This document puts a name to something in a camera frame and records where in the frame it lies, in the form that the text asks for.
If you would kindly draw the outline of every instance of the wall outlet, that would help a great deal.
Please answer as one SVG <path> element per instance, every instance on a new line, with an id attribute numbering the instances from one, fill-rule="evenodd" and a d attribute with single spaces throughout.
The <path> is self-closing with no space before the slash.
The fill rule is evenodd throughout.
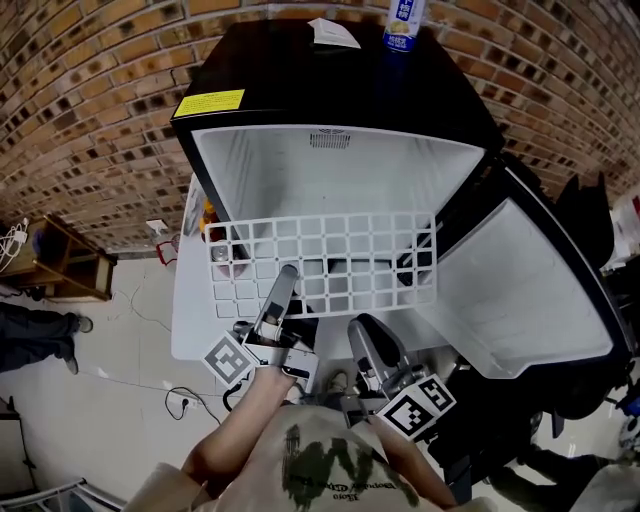
<path id="1" fill-rule="evenodd" d="M 162 219 L 148 220 L 147 226 L 153 229 L 156 233 L 159 233 L 160 231 L 169 231 L 169 226 L 167 226 Z"/>
<path id="2" fill-rule="evenodd" d="M 172 391 L 169 393 L 169 397 L 167 401 L 172 404 L 176 404 L 178 408 L 182 408 L 182 401 L 187 400 L 189 403 L 187 404 L 187 409 L 197 409 L 200 403 L 193 398 L 192 396 L 183 395 L 177 391 Z"/>

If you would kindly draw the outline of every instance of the open fridge door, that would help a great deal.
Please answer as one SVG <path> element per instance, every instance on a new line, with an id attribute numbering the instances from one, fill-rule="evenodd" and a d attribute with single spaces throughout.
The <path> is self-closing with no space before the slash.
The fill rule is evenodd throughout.
<path id="1" fill-rule="evenodd" d="M 509 168 L 492 174 L 472 213 L 443 229 L 438 301 L 419 314 L 487 378 L 625 345 L 599 276 L 548 205 Z"/>

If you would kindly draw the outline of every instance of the mini fridge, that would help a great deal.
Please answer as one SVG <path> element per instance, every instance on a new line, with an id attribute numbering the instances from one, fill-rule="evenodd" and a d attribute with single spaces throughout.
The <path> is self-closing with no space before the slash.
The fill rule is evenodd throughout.
<path id="1" fill-rule="evenodd" d="M 381 27 L 343 25 L 361 49 L 315 45 L 301 20 L 235 24 L 190 85 L 171 122 L 220 220 L 431 212 L 437 299 L 414 317 L 487 378 L 627 347 L 597 270 L 428 30 L 399 54 Z"/>

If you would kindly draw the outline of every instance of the fridge shelf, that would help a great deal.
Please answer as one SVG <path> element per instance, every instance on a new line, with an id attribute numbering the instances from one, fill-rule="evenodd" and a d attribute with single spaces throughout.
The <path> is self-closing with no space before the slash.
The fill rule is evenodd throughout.
<path id="1" fill-rule="evenodd" d="M 430 212 L 219 222 L 206 226 L 205 237 L 217 318 L 255 319 L 284 265 L 299 272 L 286 318 L 412 308 L 436 299 Z"/>

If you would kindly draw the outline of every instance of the white floor tile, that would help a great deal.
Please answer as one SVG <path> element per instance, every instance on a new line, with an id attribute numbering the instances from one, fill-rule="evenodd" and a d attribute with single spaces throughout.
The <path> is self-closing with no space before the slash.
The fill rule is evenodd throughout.
<path id="1" fill-rule="evenodd" d="M 188 408 L 184 418 L 174 420 L 165 409 L 166 392 L 141 388 L 143 397 L 142 417 L 144 438 L 149 453 L 148 472 L 159 462 L 181 467 L 191 449 L 218 427 L 218 423 L 206 412 L 202 404 Z M 219 397 L 203 397 L 211 412 L 222 421 L 227 411 Z M 179 398 L 168 403 L 172 412 L 179 416 Z"/>
<path id="2" fill-rule="evenodd" d="M 15 397 L 44 482 L 82 477 L 124 499 L 142 484 L 149 464 L 140 388 L 73 376 L 60 361 L 47 360 L 3 375 L 0 392 Z"/>
<path id="3" fill-rule="evenodd" d="M 216 394 L 214 375 L 200 361 L 174 359 L 170 333 L 154 322 L 141 326 L 140 384 L 158 389 L 186 386 L 196 393 Z"/>
<path id="4" fill-rule="evenodd" d="M 618 434 L 624 414 L 613 404 L 603 403 L 590 416 L 579 421 L 566 421 L 558 439 L 551 435 L 551 421 L 545 414 L 538 434 L 538 444 L 565 457 L 594 454 L 616 458 L 619 454 Z"/>
<path id="5" fill-rule="evenodd" d="M 147 319 L 140 331 L 140 385 L 158 389 L 186 386 L 196 393 L 216 394 L 214 375 L 199 361 L 171 356 L 171 313 L 174 274 L 159 260 L 144 261 L 144 283 L 134 306 Z"/>
<path id="6" fill-rule="evenodd" d="M 143 281 L 144 260 L 121 261 L 114 269 L 111 301 L 69 305 L 69 310 L 93 320 L 93 331 L 75 337 L 82 371 L 128 384 L 140 383 L 143 320 L 131 308 L 131 300 L 140 299 Z"/>

